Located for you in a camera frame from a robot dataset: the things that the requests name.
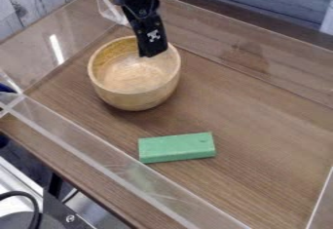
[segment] wooden tabletop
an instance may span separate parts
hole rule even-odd
[[[333,165],[333,52],[175,0],[163,16],[183,66],[162,106],[119,111],[92,90],[88,58],[131,34],[118,25],[27,94],[136,159],[140,137],[213,132],[215,158],[150,167],[250,227],[305,228]],[[131,225],[180,228],[11,115],[0,129]],[[80,150],[108,164],[108,148]]]

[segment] green rectangular block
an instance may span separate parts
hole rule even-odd
[[[214,155],[211,133],[139,139],[139,159],[146,164],[207,158]]]

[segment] green block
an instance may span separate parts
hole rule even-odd
[[[139,158],[146,164],[207,158],[214,155],[211,133],[139,139]]]

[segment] bowl rim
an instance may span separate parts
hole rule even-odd
[[[142,92],[142,93],[122,93],[119,91],[115,91],[115,90],[111,90],[111,89],[107,89],[102,84],[100,84],[100,81],[96,79],[95,77],[95,74],[92,72],[92,66],[94,66],[94,62],[95,62],[95,58],[96,56],[100,54],[100,52],[111,45],[114,44],[115,42],[118,42],[119,40],[128,40],[128,39],[136,39],[135,36],[124,36],[124,37],[120,37],[118,39],[114,39],[111,42],[108,42],[107,44],[104,44],[96,51],[95,53],[92,54],[92,56],[90,57],[90,60],[88,60],[88,65],[87,65],[87,70],[88,70],[88,77],[90,77],[90,80],[92,81],[92,83],[100,88],[103,89],[104,91],[107,92],[111,92],[114,94],[120,94],[120,95],[138,95],[138,94],[146,94],[146,93],[150,93],[155,90],[158,90],[163,84],[160,84],[156,88],[146,91],[146,92]],[[176,76],[176,74],[179,73],[179,69],[180,69],[180,55],[179,55],[179,52],[178,50],[175,49],[175,47],[171,45],[171,43],[167,43],[168,45],[168,48],[172,50],[172,53],[175,54],[175,63],[176,63],[176,67],[174,69],[174,71],[171,72],[167,80],[166,80],[166,83],[168,83],[171,81],[171,79]]]

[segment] wooden bowl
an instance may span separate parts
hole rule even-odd
[[[88,76],[99,97],[114,107],[139,111],[158,106],[175,90],[180,56],[175,47],[155,57],[139,57],[136,38],[104,45],[88,61]]]

